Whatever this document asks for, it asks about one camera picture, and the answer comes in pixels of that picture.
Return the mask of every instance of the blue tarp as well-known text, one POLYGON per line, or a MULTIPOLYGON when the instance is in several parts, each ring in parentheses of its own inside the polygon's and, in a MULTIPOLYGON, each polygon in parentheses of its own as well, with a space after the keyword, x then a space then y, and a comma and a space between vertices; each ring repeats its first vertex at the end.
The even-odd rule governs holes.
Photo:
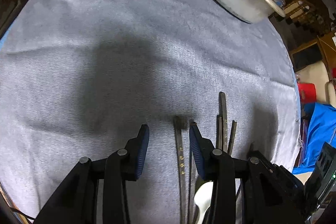
POLYGON ((0 50, 2 48, 2 45, 5 43, 9 30, 11 29, 12 25, 9 26, 9 28, 7 29, 7 31, 4 33, 4 35, 0 38, 0 50))
POLYGON ((307 132, 307 148, 303 162, 293 169, 295 175, 314 170, 324 142, 336 147, 336 109, 331 105, 310 103, 305 105, 304 111, 309 117, 311 116, 307 132))

